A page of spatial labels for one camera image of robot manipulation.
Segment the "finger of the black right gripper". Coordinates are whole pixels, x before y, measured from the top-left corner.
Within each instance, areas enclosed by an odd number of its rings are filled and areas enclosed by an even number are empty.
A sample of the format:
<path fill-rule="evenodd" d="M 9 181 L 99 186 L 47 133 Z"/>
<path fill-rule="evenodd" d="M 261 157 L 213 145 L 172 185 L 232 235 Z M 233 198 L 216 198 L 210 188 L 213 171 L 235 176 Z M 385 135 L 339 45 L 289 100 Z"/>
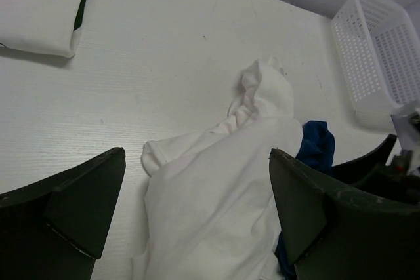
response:
<path fill-rule="evenodd" d="M 397 141 L 395 134 L 389 134 L 375 149 L 369 153 L 335 165 L 332 168 L 331 188 L 345 188 L 364 181 L 372 174 L 374 177 L 384 176 L 391 178 L 397 174 L 392 166 L 385 163 L 390 157 L 392 149 Z"/>

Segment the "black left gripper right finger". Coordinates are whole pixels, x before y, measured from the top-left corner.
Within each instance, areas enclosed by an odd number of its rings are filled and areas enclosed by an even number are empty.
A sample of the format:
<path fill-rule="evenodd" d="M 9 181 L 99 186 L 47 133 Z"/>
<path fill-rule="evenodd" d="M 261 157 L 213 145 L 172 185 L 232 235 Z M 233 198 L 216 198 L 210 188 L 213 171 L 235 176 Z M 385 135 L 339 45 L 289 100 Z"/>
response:
<path fill-rule="evenodd" d="M 298 279 L 418 279 L 419 207 L 270 153 L 270 180 Z"/>

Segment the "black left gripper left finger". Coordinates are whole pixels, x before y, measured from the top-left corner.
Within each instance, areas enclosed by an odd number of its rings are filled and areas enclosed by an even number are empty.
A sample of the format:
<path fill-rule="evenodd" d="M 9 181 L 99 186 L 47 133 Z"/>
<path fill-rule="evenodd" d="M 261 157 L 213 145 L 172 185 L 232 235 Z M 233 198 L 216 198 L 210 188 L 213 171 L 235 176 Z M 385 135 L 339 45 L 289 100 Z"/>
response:
<path fill-rule="evenodd" d="M 124 174 L 125 150 L 112 148 L 1 194 L 1 278 L 90 279 Z"/>

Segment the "white cartoon print t-shirt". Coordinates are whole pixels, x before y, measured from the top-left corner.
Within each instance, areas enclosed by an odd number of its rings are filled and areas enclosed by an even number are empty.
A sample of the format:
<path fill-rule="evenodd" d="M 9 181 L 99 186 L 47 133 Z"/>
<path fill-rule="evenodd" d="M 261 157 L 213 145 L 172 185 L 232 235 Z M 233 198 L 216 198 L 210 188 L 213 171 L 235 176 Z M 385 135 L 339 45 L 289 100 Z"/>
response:
<path fill-rule="evenodd" d="M 278 59 L 256 60 L 226 119 L 145 143 L 149 237 L 134 279 L 279 279 L 270 152 L 296 156 L 302 126 Z"/>

